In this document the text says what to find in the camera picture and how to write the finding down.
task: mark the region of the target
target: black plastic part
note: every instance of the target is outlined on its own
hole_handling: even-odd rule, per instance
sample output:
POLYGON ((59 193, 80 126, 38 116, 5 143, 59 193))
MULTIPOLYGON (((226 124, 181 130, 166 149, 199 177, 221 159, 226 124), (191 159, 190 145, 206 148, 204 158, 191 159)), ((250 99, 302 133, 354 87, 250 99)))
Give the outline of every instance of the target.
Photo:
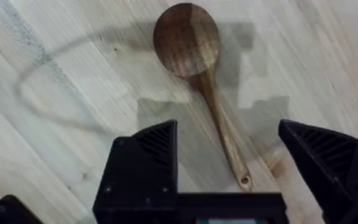
POLYGON ((42 222, 13 195, 0 199, 0 224, 42 224, 42 222))
POLYGON ((253 218, 288 223, 281 194, 178 194, 177 122, 117 138, 93 206, 99 224, 253 218))
POLYGON ((326 223, 358 223, 358 140, 289 120, 280 122, 278 134, 326 223))

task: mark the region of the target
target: wooden spoon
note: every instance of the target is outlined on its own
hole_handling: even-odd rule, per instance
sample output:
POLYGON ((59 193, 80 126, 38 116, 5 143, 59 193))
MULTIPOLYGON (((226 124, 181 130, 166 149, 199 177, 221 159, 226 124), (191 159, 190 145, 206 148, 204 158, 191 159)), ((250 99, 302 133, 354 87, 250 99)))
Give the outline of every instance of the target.
POLYGON ((252 188, 251 176, 214 93, 214 69, 219 57, 219 31, 201 7, 182 3, 167 9, 154 28, 154 47, 170 73, 188 80, 206 100, 237 183, 252 188))

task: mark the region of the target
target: wood grain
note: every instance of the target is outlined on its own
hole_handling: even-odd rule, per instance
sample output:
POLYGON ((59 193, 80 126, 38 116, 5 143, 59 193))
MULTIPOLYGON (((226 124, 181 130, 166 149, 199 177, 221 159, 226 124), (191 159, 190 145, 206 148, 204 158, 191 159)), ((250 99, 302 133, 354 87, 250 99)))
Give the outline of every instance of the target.
POLYGON ((192 3, 174 5, 157 20, 153 42, 168 71, 187 80, 204 97, 234 177, 244 191, 251 191, 247 164, 215 97, 214 70, 221 42, 213 18, 192 3))
MULTIPOLYGON (((155 22, 180 2, 0 0, 0 197, 45 223, 94 224, 112 140, 171 118, 179 191, 241 190, 203 97, 154 52, 155 22)), ((322 223, 277 125, 358 136, 358 1, 189 2, 219 29, 215 98, 254 191, 282 192, 292 223, 322 223)))

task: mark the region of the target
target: spoon handle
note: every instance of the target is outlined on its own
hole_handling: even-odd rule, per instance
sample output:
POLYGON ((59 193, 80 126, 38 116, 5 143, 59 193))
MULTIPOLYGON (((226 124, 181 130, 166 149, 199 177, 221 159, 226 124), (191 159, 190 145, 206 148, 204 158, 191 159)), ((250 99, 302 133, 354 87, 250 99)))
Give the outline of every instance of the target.
POLYGON ((204 97, 215 122, 226 159, 234 173, 240 188, 246 192, 252 190, 252 179, 244 157, 239 150, 229 125, 216 101, 213 74, 208 71, 190 79, 190 85, 204 97))

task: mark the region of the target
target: light wood table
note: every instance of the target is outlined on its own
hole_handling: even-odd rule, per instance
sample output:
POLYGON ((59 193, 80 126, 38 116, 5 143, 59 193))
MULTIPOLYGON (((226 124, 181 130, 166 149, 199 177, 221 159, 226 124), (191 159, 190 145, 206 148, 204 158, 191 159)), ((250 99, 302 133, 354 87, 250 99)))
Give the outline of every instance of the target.
MULTIPOLYGON (((0 0, 0 197, 45 223, 94 223, 112 140, 167 119, 181 192, 239 190, 205 103, 154 52, 154 22, 175 3, 0 0)), ((278 121, 358 136, 358 1, 194 3, 218 23, 218 96, 255 190, 281 191, 291 222, 321 223, 278 121)))

